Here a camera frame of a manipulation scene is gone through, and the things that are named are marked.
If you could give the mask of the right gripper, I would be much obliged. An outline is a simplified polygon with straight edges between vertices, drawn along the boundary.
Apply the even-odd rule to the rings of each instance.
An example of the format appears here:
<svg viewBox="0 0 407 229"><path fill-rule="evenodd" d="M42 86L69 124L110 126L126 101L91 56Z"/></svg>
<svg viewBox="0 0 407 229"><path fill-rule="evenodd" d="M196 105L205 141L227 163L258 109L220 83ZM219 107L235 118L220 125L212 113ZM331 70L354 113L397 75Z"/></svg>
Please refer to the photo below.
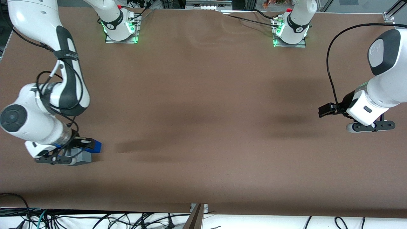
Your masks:
<svg viewBox="0 0 407 229"><path fill-rule="evenodd" d="M75 137L75 144L84 144L80 146L75 146L68 149L68 141L70 137L59 137L53 142L31 142L25 141L25 148L32 158L58 158L61 156L67 156L71 158L77 157L77 150L82 150L86 152L95 152L94 149L94 139L85 137Z"/></svg>

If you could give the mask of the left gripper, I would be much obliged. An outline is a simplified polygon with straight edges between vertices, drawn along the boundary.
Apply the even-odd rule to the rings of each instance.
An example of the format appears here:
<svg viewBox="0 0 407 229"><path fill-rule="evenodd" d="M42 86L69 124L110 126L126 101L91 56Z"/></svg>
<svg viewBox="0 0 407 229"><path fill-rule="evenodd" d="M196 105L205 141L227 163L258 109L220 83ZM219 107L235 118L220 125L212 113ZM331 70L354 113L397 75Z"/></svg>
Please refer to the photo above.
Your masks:
<svg viewBox="0 0 407 229"><path fill-rule="evenodd" d="M328 115L337 115L343 112L343 108L348 115L364 126L371 125L383 113L388 111L390 97L383 93L367 90L354 90L347 94L342 103L330 102L318 108L318 116L322 118Z"/></svg>

